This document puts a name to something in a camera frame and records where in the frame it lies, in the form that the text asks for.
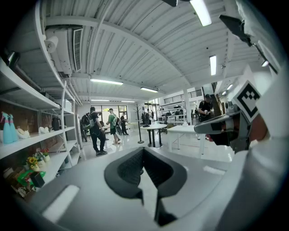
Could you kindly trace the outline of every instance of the ceiling light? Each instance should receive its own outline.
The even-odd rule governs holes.
[[[109,99],[92,99],[91,101],[109,101]]]
[[[268,60],[265,60],[265,61],[262,63],[262,67],[266,67],[266,66],[268,66],[268,64],[269,64],[269,61],[268,61]]]
[[[148,89],[148,88],[141,88],[141,90],[149,91],[149,92],[158,92],[156,90]]]
[[[217,69],[217,56],[215,55],[210,56],[210,63],[211,63],[211,75],[215,75]]]
[[[194,7],[203,27],[212,24],[212,20],[204,0],[191,0],[190,3]]]
[[[228,86],[227,90],[229,90],[232,86],[233,86],[233,84],[230,84],[230,86]]]
[[[108,80],[102,80],[102,79],[90,79],[91,82],[98,82],[98,83],[110,83],[110,84],[116,84],[116,85],[123,85],[121,82],[115,82],[115,81],[108,81]]]

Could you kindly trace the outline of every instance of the high table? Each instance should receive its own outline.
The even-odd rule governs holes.
[[[149,132],[149,144],[148,146],[151,147],[152,146],[152,141],[150,138],[150,132],[152,131],[152,136],[153,136],[153,147],[154,148],[159,148],[162,146],[162,139],[161,139],[161,129],[162,128],[166,128],[167,125],[162,125],[162,124],[156,124],[156,125],[150,125],[149,127],[141,127],[140,129],[145,129]],[[154,141],[154,130],[158,129],[158,139],[159,139],[159,145],[155,144]]]
[[[167,129],[168,131],[168,151],[172,151],[172,134],[177,133],[177,148],[180,149],[180,134],[196,134],[195,126],[187,126],[184,127],[182,125],[174,126],[172,128]],[[200,134],[200,149],[199,149],[199,157],[204,154],[205,148],[205,134]]]

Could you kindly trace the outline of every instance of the spray bottle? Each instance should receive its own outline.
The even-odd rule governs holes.
[[[3,142],[12,143],[13,139],[12,139],[11,129],[9,126],[9,121],[8,121],[9,115],[5,112],[2,112],[1,122],[4,118],[5,118],[5,121],[4,121],[4,129],[3,129]]]
[[[10,114],[10,130],[11,130],[11,135],[12,135],[12,139],[13,139],[13,142],[14,141],[17,141],[18,140],[18,135],[16,133],[16,129],[15,129],[15,126],[14,126],[14,123],[13,123],[13,115]]]

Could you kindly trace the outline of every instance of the man in green shirt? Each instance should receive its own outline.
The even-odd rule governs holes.
[[[107,122],[107,125],[110,124],[110,134],[113,135],[114,137],[114,142],[113,144],[119,144],[118,140],[119,138],[117,137],[117,130],[116,130],[116,127],[117,127],[117,116],[113,113],[113,109],[110,108],[109,109],[109,117],[108,117],[108,122]]]

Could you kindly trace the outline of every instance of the air conditioning unit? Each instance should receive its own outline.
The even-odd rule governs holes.
[[[81,70],[82,31],[82,28],[49,28],[45,31],[47,39],[58,38],[56,51],[50,54],[58,72],[72,74]]]

